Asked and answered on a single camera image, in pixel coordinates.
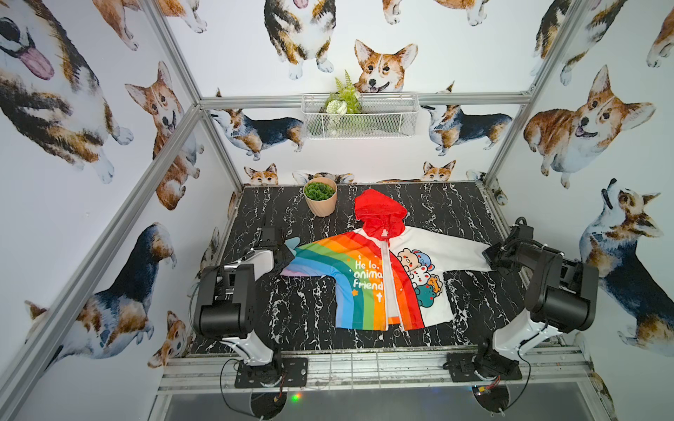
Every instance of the jacket sleeve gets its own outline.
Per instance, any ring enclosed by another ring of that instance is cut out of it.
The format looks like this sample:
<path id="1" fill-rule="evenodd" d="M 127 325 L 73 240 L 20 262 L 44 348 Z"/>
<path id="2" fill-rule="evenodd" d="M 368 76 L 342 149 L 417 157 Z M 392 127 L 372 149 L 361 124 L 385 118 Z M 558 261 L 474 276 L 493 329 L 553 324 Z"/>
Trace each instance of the jacket sleeve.
<path id="1" fill-rule="evenodd" d="M 431 263 L 438 271 L 491 271 L 487 261 L 482 256 L 482 252 L 489 247 L 488 244 L 438 234 L 421 228 L 408 227 L 408 229 L 416 230 L 415 237 L 424 238 L 422 243 L 425 250 L 421 251 L 431 257 Z"/>

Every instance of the red hood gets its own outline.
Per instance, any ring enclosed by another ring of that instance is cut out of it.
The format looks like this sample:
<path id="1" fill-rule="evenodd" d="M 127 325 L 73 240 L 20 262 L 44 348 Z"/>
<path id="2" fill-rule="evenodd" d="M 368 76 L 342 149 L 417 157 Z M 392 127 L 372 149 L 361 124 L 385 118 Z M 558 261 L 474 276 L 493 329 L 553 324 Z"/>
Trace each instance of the red hood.
<path id="1" fill-rule="evenodd" d="M 406 216 L 403 205 L 376 190 L 368 189 L 356 197 L 356 219 L 363 221 L 363 230 L 370 237 L 388 240 L 401 235 Z"/>

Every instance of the rainbow print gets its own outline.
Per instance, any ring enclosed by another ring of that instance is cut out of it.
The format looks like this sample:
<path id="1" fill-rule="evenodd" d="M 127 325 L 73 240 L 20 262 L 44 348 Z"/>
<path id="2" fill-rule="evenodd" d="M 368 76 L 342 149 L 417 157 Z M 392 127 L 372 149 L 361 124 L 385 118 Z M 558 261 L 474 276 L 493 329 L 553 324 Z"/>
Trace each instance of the rainbow print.
<path id="1" fill-rule="evenodd" d="M 386 330 L 386 299 L 381 249 L 355 232 L 340 234 L 295 249 L 297 256 L 282 275 L 331 276 L 336 282 L 336 326 Z M 400 322 L 405 330 L 424 327 L 409 277 L 391 254 Z"/>

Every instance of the pink plant pot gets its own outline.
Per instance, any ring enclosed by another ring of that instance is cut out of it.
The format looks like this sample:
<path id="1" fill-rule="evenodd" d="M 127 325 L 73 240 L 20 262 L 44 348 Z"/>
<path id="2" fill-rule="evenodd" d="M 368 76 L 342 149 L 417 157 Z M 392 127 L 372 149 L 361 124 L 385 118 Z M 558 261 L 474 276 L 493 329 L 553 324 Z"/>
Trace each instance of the pink plant pot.
<path id="1" fill-rule="evenodd" d="M 304 198 L 307 200 L 307 205 L 309 205 L 309 209 L 311 209 L 314 215 L 321 217 L 330 215 L 335 211 L 335 206 L 337 206 L 337 184 L 333 180 L 327 179 L 325 177 L 317 177 L 302 187 L 302 194 L 304 194 L 304 188 L 311 183 L 327 184 L 332 187 L 333 190 L 335 190 L 335 194 L 333 194 L 331 198 L 325 200 L 311 200 L 306 195 L 304 195 Z"/>

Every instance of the wire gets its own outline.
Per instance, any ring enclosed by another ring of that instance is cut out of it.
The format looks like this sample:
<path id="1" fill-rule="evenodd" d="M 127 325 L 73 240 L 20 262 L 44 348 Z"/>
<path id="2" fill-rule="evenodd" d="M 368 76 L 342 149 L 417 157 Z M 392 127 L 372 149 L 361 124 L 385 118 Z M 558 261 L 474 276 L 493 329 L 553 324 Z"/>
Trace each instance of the wire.
<path id="1" fill-rule="evenodd" d="M 225 361 L 224 364 L 222 365 L 222 368 L 220 369 L 220 381 L 219 381 L 219 383 L 220 383 L 220 396 L 222 396 L 222 401 L 227 406 L 227 408 L 229 408 L 230 411 L 238 412 L 240 414 L 249 416 L 251 418 L 255 418 L 257 420 L 257 417 L 254 416 L 254 415 L 251 415 L 251 414 L 248 414 L 247 412 L 239 411 L 239 410 L 236 410 L 236 409 L 232 408 L 231 406 L 229 406 L 229 403 L 227 403 L 227 399 L 224 398 L 224 392 L 222 391 L 222 372 L 224 372 L 224 366 L 226 366 L 227 363 L 230 362 L 230 361 L 236 361 L 239 364 L 241 363 L 241 360 L 237 360 L 236 358 L 230 358 L 227 361 Z"/>
<path id="2" fill-rule="evenodd" d="M 524 358 L 522 358 L 522 356 L 520 355 L 520 350 L 517 350 L 517 356 L 520 357 L 520 359 L 522 361 L 524 361 L 525 363 L 527 363 L 529 365 L 529 373 L 526 375 L 526 382 L 525 382 L 524 387 L 522 388 L 522 391 L 520 392 L 519 396 L 511 404 L 506 406 L 504 411 L 509 410 L 518 400 L 520 400 L 522 395 L 524 395 L 524 391 L 526 390 L 526 386 L 529 384 L 529 379 L 531 379 L 531 363 L 529 361 L 525 360 Z"/>

